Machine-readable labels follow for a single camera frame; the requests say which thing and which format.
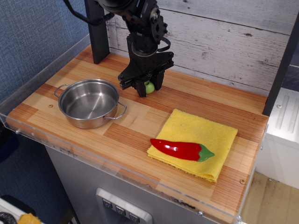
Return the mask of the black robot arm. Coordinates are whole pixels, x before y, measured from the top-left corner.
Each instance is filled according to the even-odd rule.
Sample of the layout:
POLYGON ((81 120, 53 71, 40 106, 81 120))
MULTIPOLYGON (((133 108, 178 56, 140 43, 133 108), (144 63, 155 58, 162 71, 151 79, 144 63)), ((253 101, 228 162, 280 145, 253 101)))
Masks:
POLYGON ((167 24, 155 0, 100 0, 105 10, 120 16, 129 30, 127 36, 130 62, 118 76, 121 88, 133 87, 146 96, 147 81, 154 89, 162 87, 164 72, 174 65, 170 41, 165 38, 167 24))

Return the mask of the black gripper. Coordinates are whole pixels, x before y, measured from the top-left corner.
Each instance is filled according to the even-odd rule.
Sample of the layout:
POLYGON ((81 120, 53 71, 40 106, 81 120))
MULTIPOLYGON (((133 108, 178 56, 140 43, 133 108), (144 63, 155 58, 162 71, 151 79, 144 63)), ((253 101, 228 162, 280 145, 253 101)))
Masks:
POLYGON ((139 97, 146 97, 147 81, 151 81, 156 91, 160 90, 165 71, 174 65, 173 52, 154 53, 150 56, 138 56, 130 52, 130 62, 118 76, 120 87, 125 90, 133 87, 139 97))

